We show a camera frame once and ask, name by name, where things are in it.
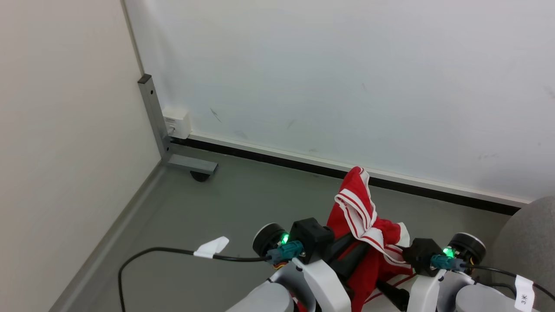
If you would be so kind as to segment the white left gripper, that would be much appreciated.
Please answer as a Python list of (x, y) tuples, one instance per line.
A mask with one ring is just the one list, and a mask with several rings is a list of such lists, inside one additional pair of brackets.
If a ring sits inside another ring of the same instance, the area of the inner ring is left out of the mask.
[(345, 234), (327, 247), (326, 260), (336, 260), (336, 271), (323, 260), (304, 264), (293, 259), (300, 274), (299, 291), (295, 296), (307, 312), (351, 311), (351, 299), (337, 274), (342, 280), (349, 280), (366, 257), (369, 245), (365, 243), (347, 251), (356, 242), (352, 234)]

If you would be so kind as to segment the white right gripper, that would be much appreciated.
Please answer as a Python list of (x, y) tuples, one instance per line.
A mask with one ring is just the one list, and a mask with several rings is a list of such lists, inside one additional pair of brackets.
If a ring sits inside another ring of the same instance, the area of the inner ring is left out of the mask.
[(401, 312), (435, 312), (440, 282), (445, 273), (446, 270), (439, 270), (432, 277), (418, 275), (410, 292), (384, 281), (377, 281), (376, 288)]

